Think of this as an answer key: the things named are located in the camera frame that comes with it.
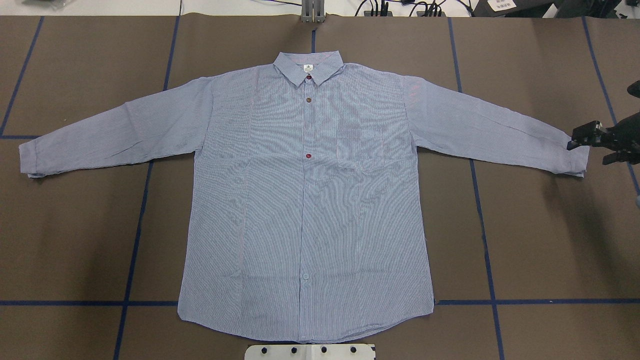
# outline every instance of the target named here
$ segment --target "white floor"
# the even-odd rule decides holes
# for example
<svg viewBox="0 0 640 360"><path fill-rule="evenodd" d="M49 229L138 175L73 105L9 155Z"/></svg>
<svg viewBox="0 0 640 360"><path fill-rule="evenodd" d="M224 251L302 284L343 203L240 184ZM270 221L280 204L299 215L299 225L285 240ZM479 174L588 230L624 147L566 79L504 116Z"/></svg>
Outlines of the white floor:
<svg viewBox="0 0 640 360"><path fill-rule="evenodd" d="M287 0L300 3L300 0ZM325 12L353 16L361 0L325 0ZM471 0L475 7L478 0ZM631 19L640 19L640 8L624 5L616 8ZM413 5L390 3L394 16L408 16ZM180 0L0 0L0 15L178 15ZM360 10L370 10L365 3ZM467 10L457 0L446 0L442 9L449 17L468 17ZM182 0L182 13L207 15L281 15L300 14L300 7L265 0Z"/></svg>

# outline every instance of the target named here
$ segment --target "striped shirt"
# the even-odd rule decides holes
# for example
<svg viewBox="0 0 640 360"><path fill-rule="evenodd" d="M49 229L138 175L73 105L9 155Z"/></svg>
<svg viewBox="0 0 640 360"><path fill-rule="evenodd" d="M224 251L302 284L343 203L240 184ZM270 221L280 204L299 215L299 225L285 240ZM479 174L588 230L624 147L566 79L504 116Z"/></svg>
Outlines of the striped shirt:
<svg viewBox="0 0 640 360"><path fill-rule="evenodd" d="M416 146L583 176L562 131L338 52L193 80L20 146L42 177L195 152L178 314L329 343L433 311Z"/></svg>

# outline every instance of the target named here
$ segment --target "blue grid line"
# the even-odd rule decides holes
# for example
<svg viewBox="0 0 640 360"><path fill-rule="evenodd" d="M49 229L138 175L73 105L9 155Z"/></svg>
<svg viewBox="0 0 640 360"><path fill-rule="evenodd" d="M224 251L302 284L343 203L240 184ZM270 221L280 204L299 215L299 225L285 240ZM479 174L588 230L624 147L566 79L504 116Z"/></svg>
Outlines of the blue grid line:
<svg viewBox="0 0 640 360"><path fill-rule="evenodd" d="M11 94L9 105L7 105L6 107L6 112L4 113L4 119L2 120L2 125L0 125L0 136L4 133L4 128L6 127L6 123L9 121L9 114L11 113L11 108L13 107L15 96L18 94L18 89L20 88L22 77L24 76L24 72L27 70L27 64L29 63L29 59L31 58L31 54L33 53L33 48L36 46L36 40L38 40L38 35L40 34L40 29L42 29L43 21L44 21L44 16L41 16L40 21L38 21L38 27L36 28L36 32L33 34L33 39L31 40L29 51L27 51L27 56L25 57L24 63L22 64L20 75L18 75L18 81L15 82L15 87L13 88L13 93Z"/></svg>
<svg viewBox="0 0 640 360"><path fill-rule="evenodd" d="M35 139L40 135L0 135L0 139L12 140L12 139Z"/></svg>
<svg viewBox="0 0 640 360"><path fill-rule="evenodd" d="M458 53L456 52L456 40L453 33L453 22L450 17L447 18L449 24L449 38L451 39L451 52L453 54L453 66L456 71L456 82L458 84L458 92L462 93L462 80L460 77L460 67L458 65ZM480 218L480 226L482 229L482 241L484 246L484 265L486 267L486 277L489 283L489 295L491 296L491 307L493 311L493 325L495 327L495 339L498 344L498 356L500 360L504 360L504 347L502 345L502 331L500 330L500 319L498 317L498 306L495 303L495 290L493 288L493 275L491 272L491 261L489 259L489 246L486 242L486 232L484 231L484 217L482 214L482 205L480 203L480 193L478 191L477 179L476 179L476 166L474 161L469 159L469 165L471 166L471 178L474 184L474 193L476 196L476 208L478 216Z"/></svg>
<svg viewBox="0 0 640 360"><path fill-rule="evenodd" d="M166 73L164 75L163 91L169 87L169 78L171 75L171 65L173 60L173 52L175 50L175 41L178 34L178 25L180 24L180 15L175 17L175 25L173 26L173 36L171 40L171 48L169 50L169 59L166 65ZM138 247L140 246L140 235L142 232L142 220L147 208L147 197L149 191L149 181L151 179L151 171L154 168L154 161L149 161L147 169L147 178L145 180L145 189L142 195L142 205L140 206L140 215L138 217L138 228L136 229L136 239L133 243L133 252L131 254L131 264L129 265L129 275L127 277L127 287L125 289L124 303L122 304L122 312L120 314L120 326L118 326L118 336L116 338L116 345L113 351L113 360L118 360L120 357L120 347L122 346L122 336L124 335L124 325L127 321L127 310L129 308L129 297L131 295L131 286L133 284L133 274L136 269L136 258L138 257Z"/></svg>
<svg viewBox="0 0 640 360"><path fill-rule="evenodd" d="M640 304L640 299L497 299L497 300L439 300L438 306L460 305L560 305L560 304Z"/></svg>
<svg viewBox="0 0 640 360"><path fill-rule="evenodd" d="M124 301L101 300L0 300L0 306L124 306ZM177 301L129 301L128 306L177 306Z"/></svg>
<svg viewBox="0 0 640 360"><path fill-rule="evenodd" d="M316 51L316 30L317 28L311 31L311 53Z"/></svg>
<svg viewBox="0 0 640 360"><path fill-rule="evenodd" d="M602 79L602 74L600 73L600 66L598 66L598 60L596 60L596 54L593 50L593 44L591 43L591 35L589 34L589 26L587 25L587 18L585 18L584 16L582 17L582 27L584 28L584 34L587 38L587 45L589 46L591 61L593 61L593 67L596 70L596 75L598 76L600 87L602 88L602 94L604 95L605 102L607 103L607 108L609 109L609 115L611 116L611 120L613 121L614 126L618 125L618 120L616 119L616 114L613 112L613 106L611 105L611 100L609 99L609 93L607 92L607 87L604 85L604 80ZM631 180L633 181L634 188L636 189L636 195L640 195L640 186L638 185L638 180L636 178L636 173L634 172L634 168L631 167L630 163L627 163L627 167L629 168L629 173L631 174Z"/></svg>
<svg viewBox="0 0 640 360"><path fill-rule="evenodd" d="M0 306L124 306L124 301L110 300L0 300ZM130 300L127 306L178 306L170 300ZM477 299L438 300L437 306L469 305L561 305L561 304L640 304L640 299Z"/></svg>

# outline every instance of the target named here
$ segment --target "shirt sleeve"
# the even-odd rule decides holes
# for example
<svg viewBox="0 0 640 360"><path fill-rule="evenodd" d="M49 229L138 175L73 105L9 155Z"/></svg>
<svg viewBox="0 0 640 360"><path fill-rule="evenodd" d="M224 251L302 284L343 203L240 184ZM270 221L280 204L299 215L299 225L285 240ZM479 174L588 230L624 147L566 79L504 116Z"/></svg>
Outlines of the shirt sleeve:
<svg viewBox="0 0 640 360"><path fill-rule="evenodd" d="M453 156L583 177L588 147L566 150L570 136L532 117L403 76L409 128L417 146Z"/></svg>
<svg viewBox="0 0 640 360"><path fill-rule="evenodd" d="M111 167L202 148L212 78L136 99L20 145L20 172L43 177Z"/></svg>

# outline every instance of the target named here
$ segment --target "chest pocket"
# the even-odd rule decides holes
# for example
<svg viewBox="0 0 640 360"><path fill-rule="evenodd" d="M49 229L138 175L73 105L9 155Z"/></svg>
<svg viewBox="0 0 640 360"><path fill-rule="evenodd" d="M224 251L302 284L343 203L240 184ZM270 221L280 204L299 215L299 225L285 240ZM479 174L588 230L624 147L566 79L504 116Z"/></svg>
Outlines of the chest pocket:
<svg viewBox="0 0 640 360"><path fill-rule="evenodd" d="M383 165L384 137L380 130L348 129L337 132L336 157L362 170Z"/></svg>

